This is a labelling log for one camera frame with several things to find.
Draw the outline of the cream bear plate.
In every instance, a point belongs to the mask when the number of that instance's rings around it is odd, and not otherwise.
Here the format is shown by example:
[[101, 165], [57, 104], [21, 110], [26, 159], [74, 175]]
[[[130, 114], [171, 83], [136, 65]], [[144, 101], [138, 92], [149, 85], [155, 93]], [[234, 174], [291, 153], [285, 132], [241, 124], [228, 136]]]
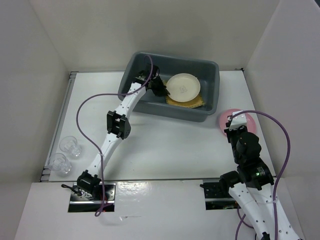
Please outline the cream bear plate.
[[165, 84], [168, 96], [180, 103], [195, 99], [201, 90], [200, 81], [189, 73], [179, 73], [172, 76]]

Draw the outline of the yellow woven bamboo mat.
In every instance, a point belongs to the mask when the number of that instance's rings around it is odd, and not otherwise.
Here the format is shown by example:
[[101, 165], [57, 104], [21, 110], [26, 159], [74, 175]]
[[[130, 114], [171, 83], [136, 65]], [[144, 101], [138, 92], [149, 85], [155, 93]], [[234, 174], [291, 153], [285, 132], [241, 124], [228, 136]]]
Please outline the yellow woven bamboo mat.
[[187, 101], [187, 102], [177, 102], [177, 101], [172, 100], [169, 96], [165, 97], [165, 101], [168, 105], [172, 105], [172, 106], [176, 106], [176, 107], [185, 107], [185, 108], [190, 108], [190, 109], [198, 108], [198, 107], [205, 105], [205, 102], [204, 102], [200, 93], [198, 94], [198, 96], [196, 98], [194, 98], [191, 101]]

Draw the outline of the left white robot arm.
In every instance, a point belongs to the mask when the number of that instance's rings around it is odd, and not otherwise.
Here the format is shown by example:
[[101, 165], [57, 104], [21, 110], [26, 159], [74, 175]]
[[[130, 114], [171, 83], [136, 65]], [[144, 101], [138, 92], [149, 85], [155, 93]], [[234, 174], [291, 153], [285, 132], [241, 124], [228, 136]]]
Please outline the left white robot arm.
[[91, 165], [77, 178], [77, 187], [88, 200], [94, 200], [95, 198], [100, 198], [102, 201], [107, 200], [104, 187], [104, 169], [117, 146], [131, 133], [130, 115], [147, 90], [152, 90], [154, 95], [158, 97], [170, 94], [160, 78], [159, 67], [152, 63], [148, 63], [144, 70], [134, 76], [128, 92], [118, 94], [118, 96], [123, 97], [123, 100], [115, 110], [108, 111], [106, 115], [106, 137], [101, 147], [81, 130], [79, 114], [86, 102], [104, 94], [99, 93], [90, 96], [78, 107], [75, 117], [76, 126], [83, 137], [98, 150], [98, 154]]

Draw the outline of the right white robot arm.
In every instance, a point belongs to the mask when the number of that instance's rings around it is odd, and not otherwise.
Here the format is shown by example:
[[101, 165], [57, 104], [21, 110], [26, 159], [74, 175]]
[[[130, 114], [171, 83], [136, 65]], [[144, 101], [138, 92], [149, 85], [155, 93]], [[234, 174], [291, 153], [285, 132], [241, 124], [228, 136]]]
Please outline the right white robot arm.
[[277, 193], [275, 181], [260, 157], [259, 138], [242, 125], [225, 129], [237, 169], [220, 176], [219, 191], [235, 199], [259, 240], [298, 240]]

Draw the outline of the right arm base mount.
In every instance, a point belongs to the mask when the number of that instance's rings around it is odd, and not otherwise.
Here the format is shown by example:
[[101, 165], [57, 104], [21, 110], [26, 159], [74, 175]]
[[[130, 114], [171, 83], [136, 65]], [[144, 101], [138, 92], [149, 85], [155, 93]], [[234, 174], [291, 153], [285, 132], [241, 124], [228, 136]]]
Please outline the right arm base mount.
[[218, 179], [204, 179], [199, 187], [203, 190], [207, 211], [238, 208], [238, 203], [222, 189]]

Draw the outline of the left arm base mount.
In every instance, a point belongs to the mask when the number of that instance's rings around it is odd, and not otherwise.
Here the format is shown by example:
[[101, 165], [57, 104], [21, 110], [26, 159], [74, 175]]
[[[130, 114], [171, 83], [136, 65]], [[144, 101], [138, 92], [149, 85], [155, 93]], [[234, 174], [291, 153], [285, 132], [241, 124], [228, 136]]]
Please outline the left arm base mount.
[[[102, 212], [114, 212], [116, 186], [116, 183], [105, 183], [106, 206]], [[61, 187], [71, 191], [68, 205], [69, 213], [93, 213], [100, 208], [103, 200], [101, 183], [99, 184], [98, 191], [93, 195], [79, 189], [75, 182], [71, 186], [61, 184]]]

